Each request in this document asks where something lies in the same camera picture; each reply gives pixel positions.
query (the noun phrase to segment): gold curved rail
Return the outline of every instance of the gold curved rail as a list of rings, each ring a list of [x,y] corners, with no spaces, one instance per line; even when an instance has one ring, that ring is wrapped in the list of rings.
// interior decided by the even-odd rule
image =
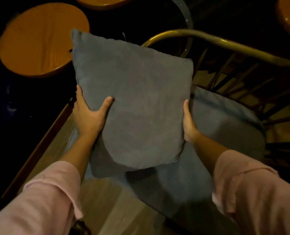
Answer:
[[[262,61],[275,64],[282,67],[290,67],[290,60],[284,59],[281,57],[274,56],[272,54],[266,53],[264,51],[260,51],[258,49],[236,43],[230,40],[222,39],[215,35],[210,35],[202,31],[198,30],[190,30],[190,29],[178,29],[178,30],[169,30],[162,32],[154,37],[151,37],[145,43],[142,44],[143,47],[149,47],[154,43],[157,43],[164,39],[176,38],[176,37],[199,37],[210,43],[213,43],[222,48],[226,48],[238,53],[242,53],[246,56],[260,59]]]

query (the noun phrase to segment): gray fabric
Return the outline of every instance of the gray fabric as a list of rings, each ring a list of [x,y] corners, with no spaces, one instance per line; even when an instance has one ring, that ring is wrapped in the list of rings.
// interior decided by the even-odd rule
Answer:
[[[91,110],[115,98],[90,163],[96,177],[176,162],[193,63],[150,48],[72,30],[77,83]],[[73,134],[70,147],[77,137]]]
[[[244,106],[196,88],[191,112],[199,130],[224,146],[260,160],[265,133]],[[91,178],[89,170],[86,179]],[[238,228],[211,200],[213,180],[189,143],[177,163],[127,172],[112,177],[155,210],[197,234],[235,234]]]

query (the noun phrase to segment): rolled-up sleeve cuff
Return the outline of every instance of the rolled-up sleeve cuff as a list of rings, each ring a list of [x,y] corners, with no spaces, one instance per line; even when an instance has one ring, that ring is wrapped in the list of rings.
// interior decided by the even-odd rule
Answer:
[[[23,190],[33,183],[45,183],[58,187],[72,202],[76,219],[83,217],[81,206],[78,201],[81,178],[78,170],[69,162],[58,161],[48,166],[44,171],[25,184]]]
[[[215,193],[213,202],[220,212],[232,216],[236,211],[236,192],[245,173],[253,170],[268,170],[278,174],[271,167],[234,150],[223,152],[214,168]]]

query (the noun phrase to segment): brown wooden edge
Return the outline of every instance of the brown wooden edge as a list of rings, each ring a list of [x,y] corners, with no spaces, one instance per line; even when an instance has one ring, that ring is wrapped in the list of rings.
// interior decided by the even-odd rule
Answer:
[[[72,103],[66,104],[64,109],[61,111],[59,116],[56,118],[56,120],[53,122],[45,136],[41,139],[35,150],[32,152],[32,154],[29,156],[29,158],[26,160],[20,171],[17,173],[14,180],[11,182],[9,187],[6,189],[6,191],[1,196],[2,199],[4,198],[14,198],[23,185],[23,183],[26,181],[29,174],[32,172],[34,167],[36,166],[39,159],[42,157],[42,155],[45,153],[57,133],[60,131],[66,120],[69,118],[69,116],[72,113]]]

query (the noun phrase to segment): sleeve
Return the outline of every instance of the sleeve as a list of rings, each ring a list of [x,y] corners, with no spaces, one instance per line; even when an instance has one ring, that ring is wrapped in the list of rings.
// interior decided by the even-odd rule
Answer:
[[[83,217],[80,184],[71,163],[53,163],[0,211],[0,234],[68,234],[75,219]]]
[[[233,150],[218,158],[213,201],[245,234],[290,234],[290,184],[269,166]]]

